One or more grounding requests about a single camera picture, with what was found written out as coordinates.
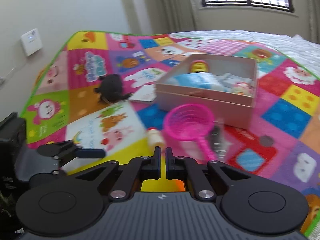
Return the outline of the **small milk bottle toy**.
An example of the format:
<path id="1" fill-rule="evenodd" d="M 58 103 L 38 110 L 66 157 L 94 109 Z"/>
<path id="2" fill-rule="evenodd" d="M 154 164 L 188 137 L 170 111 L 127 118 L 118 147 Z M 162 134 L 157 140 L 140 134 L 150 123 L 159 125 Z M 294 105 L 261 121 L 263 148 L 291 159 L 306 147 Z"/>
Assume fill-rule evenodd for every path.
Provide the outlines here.
<path id="1" fill-rule="evenodd" d="M 147 129 L 148 146 L 153 151 L 155 147 L 165 148 L 165 140 L 162 133 L 154 128 L 150 127 Z"/>

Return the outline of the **pink plastic net scoop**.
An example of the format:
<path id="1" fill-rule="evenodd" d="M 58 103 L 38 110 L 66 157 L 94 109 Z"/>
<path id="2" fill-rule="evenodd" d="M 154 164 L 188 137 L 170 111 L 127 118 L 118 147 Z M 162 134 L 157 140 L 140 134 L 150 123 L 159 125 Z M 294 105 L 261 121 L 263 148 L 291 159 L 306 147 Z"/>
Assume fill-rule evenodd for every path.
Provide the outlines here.
<path id="1" fill-rule="evenodd" d="M 215 116 L 208 107 L 189 103 L 172 109 L 164 118 L 163 128 L 178 141 L 195 142 L 207 160 L 216 160 L 216 153 L 206 141 L 214 121 Z"/>

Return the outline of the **black plush toy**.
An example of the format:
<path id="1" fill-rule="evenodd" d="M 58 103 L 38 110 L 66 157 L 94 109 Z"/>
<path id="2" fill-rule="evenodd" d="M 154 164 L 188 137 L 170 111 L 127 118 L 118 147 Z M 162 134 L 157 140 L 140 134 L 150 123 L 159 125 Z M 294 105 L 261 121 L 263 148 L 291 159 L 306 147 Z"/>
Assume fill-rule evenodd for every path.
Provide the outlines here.
<path id="1" fill-rule="evenodd" d="M 118 74 L 109 74 L 105 76 L 99 76 L 101 81 L 99 87 L 93 91 L 100 95 L 100 100 L 113 104 L 121 100 L 127 100 L 132 96 L 132 93 L 124 93 L 123 82 Z"/>

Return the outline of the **white square notepad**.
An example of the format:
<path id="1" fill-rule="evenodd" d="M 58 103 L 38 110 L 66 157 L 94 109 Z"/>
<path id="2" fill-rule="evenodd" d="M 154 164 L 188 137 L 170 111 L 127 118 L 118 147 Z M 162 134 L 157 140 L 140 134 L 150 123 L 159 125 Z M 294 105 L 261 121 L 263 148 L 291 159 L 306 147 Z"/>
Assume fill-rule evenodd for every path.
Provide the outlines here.
<path id="1" fill-rule="evenodd" d="M 152 104 L 156 100 L 155 85 L 143 85 L 129 98 L 132 102 Z"/>

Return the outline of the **blue white tissue pack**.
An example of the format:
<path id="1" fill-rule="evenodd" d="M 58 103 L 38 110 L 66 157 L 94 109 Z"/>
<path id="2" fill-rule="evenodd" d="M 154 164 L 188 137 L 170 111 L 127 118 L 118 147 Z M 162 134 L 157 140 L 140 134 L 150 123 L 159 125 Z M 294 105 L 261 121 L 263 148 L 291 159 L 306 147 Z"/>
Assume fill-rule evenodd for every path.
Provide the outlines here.
<path id="1" fill-rule="evenodd" d="M 187 73 L 175 75 L 165 81 L 168 85 L 223 90 L 223 85 L 212 73 Z"/>

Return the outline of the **pink yellow pudding cup toy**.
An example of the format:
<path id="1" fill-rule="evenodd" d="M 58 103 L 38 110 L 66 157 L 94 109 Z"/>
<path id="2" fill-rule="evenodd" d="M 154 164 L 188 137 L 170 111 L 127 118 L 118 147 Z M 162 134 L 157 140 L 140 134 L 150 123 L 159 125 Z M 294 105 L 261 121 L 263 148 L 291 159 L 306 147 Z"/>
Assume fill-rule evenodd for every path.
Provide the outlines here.
<path id="1" fill-rule="evenodd" d="M 209 72 L 208 63 L 204 60 L 195 60 L 189 66 L 189 73 L 207 73 Z"/>

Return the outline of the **dark cookie pack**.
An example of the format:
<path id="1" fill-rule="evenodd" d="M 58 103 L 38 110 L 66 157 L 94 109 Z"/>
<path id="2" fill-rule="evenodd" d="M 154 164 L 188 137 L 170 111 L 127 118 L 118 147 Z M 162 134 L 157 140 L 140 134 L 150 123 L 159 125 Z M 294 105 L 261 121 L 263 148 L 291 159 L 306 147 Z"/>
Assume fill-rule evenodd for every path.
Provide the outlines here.
<path id="1" fill-rule="evenodd" d="M 223 128 L 215 124 L 210 130 L 208 141 L 211 150 L 217 155 L 217 159 L 223 161 L 227 154 L 227 144 L 223 133 Z"/>

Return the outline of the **white battery charger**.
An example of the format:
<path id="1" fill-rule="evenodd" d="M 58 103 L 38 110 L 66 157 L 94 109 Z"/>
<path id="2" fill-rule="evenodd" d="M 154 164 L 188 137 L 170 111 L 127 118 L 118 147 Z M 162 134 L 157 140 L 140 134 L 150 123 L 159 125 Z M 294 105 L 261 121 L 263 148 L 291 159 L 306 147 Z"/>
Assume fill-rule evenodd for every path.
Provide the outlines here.
<path id="1" fill-rule="evenodd" d="M 216 76 L 216 78 L 227 90 L 232 90 L 238 83 L 245 83 L 249 86 L 252 84 L 252 79 L 236 76 L 231 73 L 225 73 L 221 76 Z"/>

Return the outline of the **colourful cartoon play mat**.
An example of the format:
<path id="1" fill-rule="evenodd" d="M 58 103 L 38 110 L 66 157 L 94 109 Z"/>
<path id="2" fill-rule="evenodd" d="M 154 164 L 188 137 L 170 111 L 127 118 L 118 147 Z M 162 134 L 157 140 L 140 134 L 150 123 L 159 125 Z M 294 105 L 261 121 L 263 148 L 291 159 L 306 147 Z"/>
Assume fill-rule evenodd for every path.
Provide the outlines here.
<path id="1" fill-rule="evenodd" d="M 79 31 L 22 113 L 24 239 L 319 239 L 319 45 Z"/>

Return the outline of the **pink cardboard box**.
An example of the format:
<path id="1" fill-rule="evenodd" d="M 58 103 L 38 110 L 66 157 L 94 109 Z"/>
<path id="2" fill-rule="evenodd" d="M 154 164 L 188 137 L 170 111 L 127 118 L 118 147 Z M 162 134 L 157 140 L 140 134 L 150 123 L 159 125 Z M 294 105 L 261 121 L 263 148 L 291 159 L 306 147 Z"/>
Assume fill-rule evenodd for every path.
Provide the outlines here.
<path id="1" fill-rule="evenodd" d="M 247 79 L 251 94 L 236 94 L 234 89 L 225 86 L 196 88 L 174 83 L 172 79 L 178 75 L 187 74 L 191 64 L 196 60 L 207 63 L 209 72 L 217 79 L 226 77 L 227 74 Z M 159 108 L 166 111 L 186 103 L 205 105 L 225 125 L 248 129 L 257 95 L 257 78 L 258 64 L 254 59 L 238 56 L 192 54 L 156 81 L 156 101 Z"/>

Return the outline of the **beige curtain left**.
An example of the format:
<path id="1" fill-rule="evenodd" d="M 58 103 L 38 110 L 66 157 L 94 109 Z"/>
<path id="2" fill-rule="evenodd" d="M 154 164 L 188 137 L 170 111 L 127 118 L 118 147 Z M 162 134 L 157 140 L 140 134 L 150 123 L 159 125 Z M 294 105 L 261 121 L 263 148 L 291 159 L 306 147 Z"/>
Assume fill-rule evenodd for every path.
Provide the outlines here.
<path id="1" fill-rule="evenodd" d="M 134 34 L 178 33 L 198 29 L 194 0 L 121 1 Z"/>

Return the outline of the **beige curtain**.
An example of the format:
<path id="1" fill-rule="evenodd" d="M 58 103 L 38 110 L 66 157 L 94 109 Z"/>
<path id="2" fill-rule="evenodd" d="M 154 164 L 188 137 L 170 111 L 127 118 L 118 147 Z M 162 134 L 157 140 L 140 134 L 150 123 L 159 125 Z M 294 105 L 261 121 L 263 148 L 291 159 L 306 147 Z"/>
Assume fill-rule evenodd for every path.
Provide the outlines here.
<path id="1" fill-rule="evenodd" d="M 319 44 L 319 0 L 308 0 L 310 41 Z"/>
<path id="2" fill-rule="evenodd" d="M 178 33 L 198 29 L 194 0 L 121 1 L 134 34 Z"/>

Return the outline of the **white quilted bedspread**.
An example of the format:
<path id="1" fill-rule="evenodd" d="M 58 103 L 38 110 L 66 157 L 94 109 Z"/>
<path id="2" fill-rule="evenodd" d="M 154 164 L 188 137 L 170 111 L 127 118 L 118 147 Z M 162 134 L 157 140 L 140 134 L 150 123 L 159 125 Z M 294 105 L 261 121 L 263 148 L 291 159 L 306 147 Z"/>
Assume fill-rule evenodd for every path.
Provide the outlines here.
<path id="1" fill-rule="evenodd" d="M 170 36 L 174 38 L 239 40 L 261 43 L 285 54 L 319 79 L 319 44 L 305 40 L 299 35 L 289 37 L 287 35 L 245 30 L 205 30 L 173 33 Z"/>

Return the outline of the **beige curtain right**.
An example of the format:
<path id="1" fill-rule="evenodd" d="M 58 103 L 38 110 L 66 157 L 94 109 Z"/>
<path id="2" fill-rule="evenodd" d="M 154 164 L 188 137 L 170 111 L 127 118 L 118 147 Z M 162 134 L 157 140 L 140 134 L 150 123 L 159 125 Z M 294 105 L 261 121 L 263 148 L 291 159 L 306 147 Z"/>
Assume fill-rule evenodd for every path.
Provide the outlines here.
<path id="1" fill-rule="evenodd" d="M 310 41 L 319 44 L 319 0 L 308 0 Z"/>

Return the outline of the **white wall switch panel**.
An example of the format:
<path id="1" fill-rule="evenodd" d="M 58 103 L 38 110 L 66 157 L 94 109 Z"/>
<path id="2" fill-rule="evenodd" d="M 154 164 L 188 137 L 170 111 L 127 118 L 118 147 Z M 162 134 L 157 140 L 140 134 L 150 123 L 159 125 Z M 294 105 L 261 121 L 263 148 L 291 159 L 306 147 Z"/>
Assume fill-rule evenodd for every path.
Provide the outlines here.
<path id="1" fill-rule="evenodd" d="M 40 33 L 37 28 L 23 34 L 20 37 L 20 41 L 26 57 L 33 55 L 43 48 Z"/>

